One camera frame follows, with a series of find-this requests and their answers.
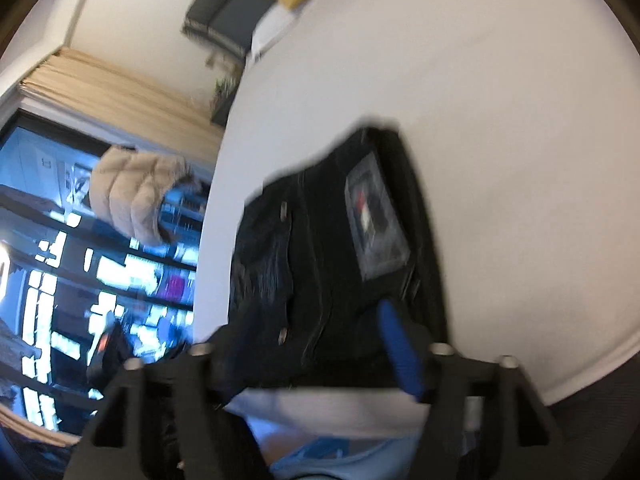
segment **beige curtain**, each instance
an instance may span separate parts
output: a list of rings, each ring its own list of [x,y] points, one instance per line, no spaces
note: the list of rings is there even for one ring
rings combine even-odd
[[[0,404],[0,424],[6,428],[23,434],[31,440],[38,440],[54,446],[73,446],[80,441],[80,438],[61,431],[49,431],[35,424],[31,424],[26,418],[16,415],[6,406]]]
[[[21,83],[27,94],[51,100],[212,168],[223,130],[209,111],[144,76],[62,48]]]

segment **white wall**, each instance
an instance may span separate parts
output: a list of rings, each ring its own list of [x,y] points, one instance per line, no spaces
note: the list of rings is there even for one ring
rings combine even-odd
[[[12,89],[0,95],[0,128],[11,118],[20,105],[18,91]]]
[[[65,44],[82,1],[39,0],[22,22],[0,58],[0,120],[20,80]]]
[[[0,72],[18,59],[28,48],[44,39],[47,21],[56,0],[38,0],[18,28],[0,59]]]
[[[220,72],[211,50],[181,33],[193,0],[87,0],[71,47],[149,76],[208,103]]]

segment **black jeans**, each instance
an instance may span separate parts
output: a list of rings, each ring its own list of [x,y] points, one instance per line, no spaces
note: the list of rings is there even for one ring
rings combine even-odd
[[[371,154],[410,254],[363,278],[346,186]],[[371,214],[362,206],[366,228],[375,204]],[[391,130],[361,128],[317,164],[265,186],[245,208],[231,274],[229,324],[212,337],[230,395],[247,386],[394,386],[375,321],[384,297],[447,340],[425,201]]]

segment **beige puffer jacket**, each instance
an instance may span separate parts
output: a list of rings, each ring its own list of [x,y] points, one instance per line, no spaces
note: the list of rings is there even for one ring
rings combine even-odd
[[[95,215],[146,246],[167,243],[158,227],[167,192],[193,181],[183,156],[160,155],[112,146],[91,175],[89,199]]]

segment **metal screw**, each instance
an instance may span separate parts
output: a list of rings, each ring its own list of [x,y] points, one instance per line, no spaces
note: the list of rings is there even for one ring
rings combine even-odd
[[[144,362],[139,357],[132,357],[124,361],[125,370],[140,370],[144,365]]]
[[[431,343],[429,346],[429,350],[434,355],[453,355],[455,354],[455,350],[453,346],[448,345],[446,343]]]
[[[283,328],[282,330],[280,330],[280,333],[278,334],[278,344],[279,345],[284,345],[284,342],[287,340],[287,333],[289,333],[289,331],[286,328]]]
[[[211,345],[209,343],[198,343],[189,348],[189,354],[194,357],[207,355],[211,353]]]
[[[511,355],[503,355],[500,358],[500,366],[502,368],[518,368],[520,366],[520,363],[518,362],[518,360]]]

